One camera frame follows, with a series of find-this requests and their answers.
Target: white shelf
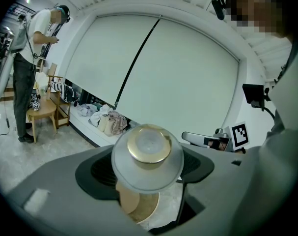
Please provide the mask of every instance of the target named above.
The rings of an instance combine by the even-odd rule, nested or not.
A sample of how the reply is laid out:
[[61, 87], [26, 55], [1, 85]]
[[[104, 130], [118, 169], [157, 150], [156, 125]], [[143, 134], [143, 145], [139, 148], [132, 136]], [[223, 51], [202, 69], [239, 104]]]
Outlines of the white shelf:
[[70, 122], [86, 137], [95, 142], [99, 146], [113, 145], [117, 142], [118, 138], [121, 136], [107, 136], [101, 132], [97, 127], [90, 124], [90, 117], [82, 117], [78, 114], [78, 108], [74, 107], [73, 103], [70, 107]]

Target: pile of clothes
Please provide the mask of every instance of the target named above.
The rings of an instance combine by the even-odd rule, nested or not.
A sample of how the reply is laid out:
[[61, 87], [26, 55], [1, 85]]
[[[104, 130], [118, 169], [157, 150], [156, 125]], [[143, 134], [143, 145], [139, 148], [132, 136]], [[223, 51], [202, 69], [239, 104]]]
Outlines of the pile of clothes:
[[95, 112], [90, 117], [89, 123], [108, 136], [119, 135], [127, 127], [126, 118], [108, 105]]
[[82, 117], [84, 116], [90, 117], [97, 111], [98, 111], [97, 106], [94, 106], [92, 104], [82, 104], [81, 106], [78, 106], [78, 114]]

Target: tiled floor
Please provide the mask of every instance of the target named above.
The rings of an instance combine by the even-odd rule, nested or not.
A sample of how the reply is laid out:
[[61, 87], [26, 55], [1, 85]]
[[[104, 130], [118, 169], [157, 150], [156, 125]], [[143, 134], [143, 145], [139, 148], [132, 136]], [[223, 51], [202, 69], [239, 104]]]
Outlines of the tiled floor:
[[[0, 136], [0, 190], [6, 194], [44, 163], [94, 148], [72, 127], [62, 126], [55, 134], [52, 121], [36, 121], [36, 144], [20, 143], [16, 132], [13, 102], [6, 101], [10, 123], [8, 135]], [[4, 102], [0, 102], [0, 134], [7, 133]], [[141, 223], [145, 230], [160, 227], [176, 219], [182, 195], [182, 184], [176, 183], [160, 193], [155, 213]]]

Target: plaid fabric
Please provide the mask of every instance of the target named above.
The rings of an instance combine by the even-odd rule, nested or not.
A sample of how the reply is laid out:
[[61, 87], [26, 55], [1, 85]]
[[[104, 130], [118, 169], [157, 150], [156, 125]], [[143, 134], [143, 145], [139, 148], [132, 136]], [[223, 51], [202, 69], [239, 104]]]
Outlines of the plaid fabric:
[[116, 111], [111, 111], [108, 114], [108, 120], [115, 120], [113, 128], [111, 130], [112, 135], [119, 135], [123, 129], [127, 126], [127, 120], [124, 116]]

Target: black pants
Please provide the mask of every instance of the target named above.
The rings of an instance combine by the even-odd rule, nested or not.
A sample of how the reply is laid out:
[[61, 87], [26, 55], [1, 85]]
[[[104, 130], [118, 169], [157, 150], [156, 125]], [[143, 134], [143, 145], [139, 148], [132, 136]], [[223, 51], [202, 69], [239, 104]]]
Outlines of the black pants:
[[26, 134], [27, 107], [30, 102], [35, 80], [35, 66], [18, 53], [13, 62], [13, 110], [19, 137]]

